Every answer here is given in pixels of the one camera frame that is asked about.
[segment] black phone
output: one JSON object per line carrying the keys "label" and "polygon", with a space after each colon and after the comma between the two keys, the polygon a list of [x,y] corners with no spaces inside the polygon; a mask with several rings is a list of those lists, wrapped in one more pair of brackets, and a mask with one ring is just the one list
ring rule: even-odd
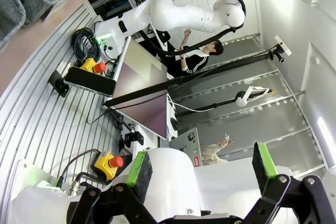
{"label": "black phone", "polygon": [[116,81],[87,70],[71,67],[64,76],[64,83],[80,89],[112,97],[116,88]]}

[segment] brown floor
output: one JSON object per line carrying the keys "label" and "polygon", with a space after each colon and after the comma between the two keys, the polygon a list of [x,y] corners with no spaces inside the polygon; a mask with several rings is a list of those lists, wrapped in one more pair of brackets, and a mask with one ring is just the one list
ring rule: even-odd
{"label": "brown floor", "polygon": [[4,93],[17,72],[39,45],[67,19],[85,0],[67,0],[44,22],[38,20],[20,29],[0,51],[2,69],[0,71],[0,95]]}

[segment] black hair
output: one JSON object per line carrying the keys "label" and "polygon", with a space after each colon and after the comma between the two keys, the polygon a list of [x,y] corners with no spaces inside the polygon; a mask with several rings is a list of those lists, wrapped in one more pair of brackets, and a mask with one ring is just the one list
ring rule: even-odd
{"label": "black hair", "polygon": [[214,49],[216,49],[216,51],[210,52],[209,55],[221,55],[224,51],[223,44],[219,40],[215,40],[214,44],[215,44]]}

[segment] green gripper pad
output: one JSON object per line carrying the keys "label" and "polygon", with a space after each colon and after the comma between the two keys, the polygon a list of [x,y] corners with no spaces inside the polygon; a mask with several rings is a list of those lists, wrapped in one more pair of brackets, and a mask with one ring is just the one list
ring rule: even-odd
{"label": "green gripper pad", "polygon": [[266,144],[254,143],[252,165],[257,177],[260,193],[263,194],[268,183],[278,175]]}
{"label": "green gripper pad", "polygon": [[141,203],[144,203],[149,182],[153,173],[153,167],[147,152],[138,152],[126,184],[132,187]]}

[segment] person in beige clothing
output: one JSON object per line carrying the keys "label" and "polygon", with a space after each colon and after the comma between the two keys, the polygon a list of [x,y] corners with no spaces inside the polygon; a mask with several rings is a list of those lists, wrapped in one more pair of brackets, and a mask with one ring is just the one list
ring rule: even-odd
{"label": "person in beige clothing", "polygon": [[229,146],[233,142],[233,139],[225,134],[223,140],[221,140],[218,144],[211,144],[202,151],[202,164],[203,165],[215,165],[222,164],[228,162],[225,159],[221,159],[217,156],[217,152],[223,149],[226,146]]}

